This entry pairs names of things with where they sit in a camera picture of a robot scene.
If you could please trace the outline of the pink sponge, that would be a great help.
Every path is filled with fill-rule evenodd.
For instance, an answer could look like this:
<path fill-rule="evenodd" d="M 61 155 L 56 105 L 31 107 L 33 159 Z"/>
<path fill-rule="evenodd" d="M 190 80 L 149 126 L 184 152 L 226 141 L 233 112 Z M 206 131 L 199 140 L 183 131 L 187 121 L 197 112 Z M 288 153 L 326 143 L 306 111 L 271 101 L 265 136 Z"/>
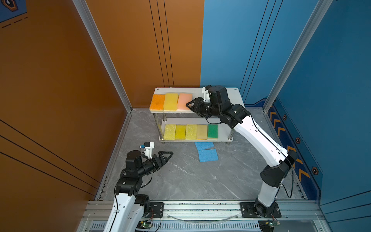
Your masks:
<path fill-rule="evenodd" d="M 186 106 L 188 102 L 193 100 L 193 95 L 191 93 L 180 93 L 177 103 L 177 110 L 178 111 L 190 111 L 190 109 Z"/>

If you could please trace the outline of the yellow porous sponge large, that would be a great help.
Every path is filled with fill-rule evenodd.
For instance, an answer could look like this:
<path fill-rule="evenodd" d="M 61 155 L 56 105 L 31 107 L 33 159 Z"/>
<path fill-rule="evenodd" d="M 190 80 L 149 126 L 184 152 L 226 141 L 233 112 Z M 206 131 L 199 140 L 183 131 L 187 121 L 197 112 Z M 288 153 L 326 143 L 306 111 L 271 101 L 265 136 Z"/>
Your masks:
<path fill-rule="evenodd" d="M 166 124 L 163 139 L 175 140 L 176 124 Z"/>

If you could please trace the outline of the pale yellow sponge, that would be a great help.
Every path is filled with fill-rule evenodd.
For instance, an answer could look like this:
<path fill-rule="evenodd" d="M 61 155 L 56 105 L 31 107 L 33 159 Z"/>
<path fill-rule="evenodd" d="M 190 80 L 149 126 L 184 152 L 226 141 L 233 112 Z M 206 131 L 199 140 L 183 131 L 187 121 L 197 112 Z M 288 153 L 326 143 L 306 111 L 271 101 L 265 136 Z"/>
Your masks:
<path fill-rule="evenodd" d="M 207 140 L 208 139 L 208 126 L 207 125 L 197 125 L 197 139 Z"/>

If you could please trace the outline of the white two-tier shelf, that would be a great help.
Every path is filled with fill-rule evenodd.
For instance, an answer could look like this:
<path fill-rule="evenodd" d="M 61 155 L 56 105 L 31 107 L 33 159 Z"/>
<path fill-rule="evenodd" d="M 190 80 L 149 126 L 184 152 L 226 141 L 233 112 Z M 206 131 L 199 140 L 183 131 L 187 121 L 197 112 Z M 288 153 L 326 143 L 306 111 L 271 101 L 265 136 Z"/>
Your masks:
<path fill-rule="evenodd" d="M 166 93 L 189 93 L 192 94 L 193 98 L 202 97 L 202 88 L 155 88 L 155 94 L 166 94 Z M 219 118 L 213 117 L 210 119 L 203 119 L 196 115 L 190 110 L 177 110 L 177 111 L 153 111 L 150 113 L 154 116 L 157 130 L 159 133 L 159 141 L 165 143 L 167 140 L 164 139 L 165 127 L 167 124 L 175 125 L 187 125 L 187 124 L 197 124 L 197 125 L 207 125 L 208 122 L 219 123 Z M 218 126 L 218 138 L 212 139 L 208 138 L 202 140 L 202 142 L 232 142 L 234 131 L 226 124 L 221 124 Z"/>

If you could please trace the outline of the bright yellow foam sponge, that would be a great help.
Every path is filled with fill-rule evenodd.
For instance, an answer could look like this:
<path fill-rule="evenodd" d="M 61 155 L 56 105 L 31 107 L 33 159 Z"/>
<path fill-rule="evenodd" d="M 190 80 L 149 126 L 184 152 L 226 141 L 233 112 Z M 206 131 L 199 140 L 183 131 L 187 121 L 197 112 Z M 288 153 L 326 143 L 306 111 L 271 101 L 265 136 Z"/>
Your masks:
<path fill-rule="evenodd" d="M 186 139 L 186 125 L 177 125 L 175 130 L 175 140 Z"/>

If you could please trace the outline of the green scrub sponge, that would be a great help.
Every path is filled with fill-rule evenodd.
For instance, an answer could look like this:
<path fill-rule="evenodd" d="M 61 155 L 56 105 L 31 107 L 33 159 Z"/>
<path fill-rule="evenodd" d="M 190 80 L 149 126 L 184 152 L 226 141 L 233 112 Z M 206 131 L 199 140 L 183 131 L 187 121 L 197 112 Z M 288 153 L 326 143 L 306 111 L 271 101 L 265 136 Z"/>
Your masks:
<path fill-rule="evenodd" d="M 208 139 L 218 139 L 218 125 L 208 124 Z"/>

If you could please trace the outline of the orange sponge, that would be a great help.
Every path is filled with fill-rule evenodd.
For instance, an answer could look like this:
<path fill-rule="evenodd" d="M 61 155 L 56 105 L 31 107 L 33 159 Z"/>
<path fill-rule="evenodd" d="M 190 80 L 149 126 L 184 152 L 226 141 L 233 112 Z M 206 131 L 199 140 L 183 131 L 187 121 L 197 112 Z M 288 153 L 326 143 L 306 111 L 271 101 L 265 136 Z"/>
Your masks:
<path fill-rule="evenodd" d="M 164 110 L 165 94 L 154 94 L 150 104 L 151 112 L 163 112 Z"/>

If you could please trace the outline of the blue sponge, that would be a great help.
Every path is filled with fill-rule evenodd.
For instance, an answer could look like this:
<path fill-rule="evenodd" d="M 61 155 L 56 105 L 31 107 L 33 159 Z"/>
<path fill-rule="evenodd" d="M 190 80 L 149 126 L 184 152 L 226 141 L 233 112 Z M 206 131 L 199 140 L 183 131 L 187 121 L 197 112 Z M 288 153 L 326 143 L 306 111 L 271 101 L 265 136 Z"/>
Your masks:
<path fill-rule="evenodd" d="M 218 155 L 215 149 L 200 150 L 199 151 L 200 162 L 217 161 Z"/>
<path fill-rule="evenodd" d="M 213 142 L 195 142 L 197 151 L 207 150 L 214 147 Z"/>

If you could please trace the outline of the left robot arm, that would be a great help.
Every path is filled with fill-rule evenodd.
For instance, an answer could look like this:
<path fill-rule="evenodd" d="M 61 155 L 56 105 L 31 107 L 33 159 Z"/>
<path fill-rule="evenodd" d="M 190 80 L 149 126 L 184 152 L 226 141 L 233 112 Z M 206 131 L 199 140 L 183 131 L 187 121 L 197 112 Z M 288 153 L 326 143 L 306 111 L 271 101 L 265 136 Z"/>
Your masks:
<path fill-rule="evenodd" d="M 114 201 L 110 216 L 105 225 L 105 232 L 135 232 L 148 221 L 162 219 L 163 206 L 151 206 L 149 196 L 139 191 L 147 186 L 143 177 L 153 175 L 160 170 L 174 155 L 171 151 L 160 151 L 151 159 L 139 150 L 130 151 L 126 158 L 126 167 L 114 188 Z"/>

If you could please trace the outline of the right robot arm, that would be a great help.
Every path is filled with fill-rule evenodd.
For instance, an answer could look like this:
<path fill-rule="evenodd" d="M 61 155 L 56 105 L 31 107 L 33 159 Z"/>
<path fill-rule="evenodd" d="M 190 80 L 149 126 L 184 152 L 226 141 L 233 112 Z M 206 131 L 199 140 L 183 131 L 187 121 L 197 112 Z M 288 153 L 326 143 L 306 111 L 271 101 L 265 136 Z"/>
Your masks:
<path fill-rule="evenodd" d="M 253 214 L 271 217 L 278 213 L 277 193 L 289 172 L 294 171 L 298 157 L 274 141 L 254 120 L 241 104 L 232 104 L 223 86 L 206 86 L 203 97 L 186 103 L 186 107 L 198 116 L 208 119 L 217 117 L 222 124 L 242 135 L 264 158 L 267 165 L 261 171 L 262 186 L 253 206 Z"/>

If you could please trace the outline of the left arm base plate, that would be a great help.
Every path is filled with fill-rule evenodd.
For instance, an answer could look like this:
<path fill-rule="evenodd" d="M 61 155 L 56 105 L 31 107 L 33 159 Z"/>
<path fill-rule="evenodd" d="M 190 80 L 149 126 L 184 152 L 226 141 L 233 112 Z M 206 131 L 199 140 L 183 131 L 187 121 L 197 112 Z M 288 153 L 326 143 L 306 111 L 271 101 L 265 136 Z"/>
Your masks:
<path fill-rule="evenodd" d="M 140 204 L 144 208 L 144 214 L 142 218 L 150 219 L 160 219 L 163 218 L 164 213 L 164 203 L 163 202 L 150 202 L 146 204 Z"/>

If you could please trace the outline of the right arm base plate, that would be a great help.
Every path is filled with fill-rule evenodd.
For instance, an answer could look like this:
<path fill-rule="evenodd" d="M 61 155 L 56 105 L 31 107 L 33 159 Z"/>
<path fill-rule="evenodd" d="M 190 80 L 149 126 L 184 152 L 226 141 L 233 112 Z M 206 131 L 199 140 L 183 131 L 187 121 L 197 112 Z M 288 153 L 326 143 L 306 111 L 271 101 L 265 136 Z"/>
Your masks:
<path fill-rule="evenodd" d="M 270 207 L 259 202 L 239 203 L 243 218 L 281 218 L 282 214 L 278 202 L 274 201 Z"/>

